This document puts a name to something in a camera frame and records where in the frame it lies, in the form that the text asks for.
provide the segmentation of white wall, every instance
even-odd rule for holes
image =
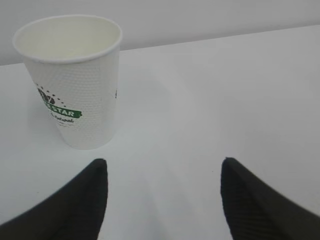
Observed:
[[[113,19],[131,49],[320,24],[320,0],[2,0],[0,65],[21,61],[11,46],[18,28],[64,14]]]

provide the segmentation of paper cup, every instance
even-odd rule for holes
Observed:
[[[91,15],[40,19],[19,29],[14,48],[64,140],[93,149],[113,136],[120,27]]]

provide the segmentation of white tabletop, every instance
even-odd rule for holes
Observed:
[[[84,151],[24,65],[0,67],[0,223],[95,158],[109,172],[101,240],[231,240],[227,156],[320,214],[320,26],[127,50],[119,71],[117,133]]]

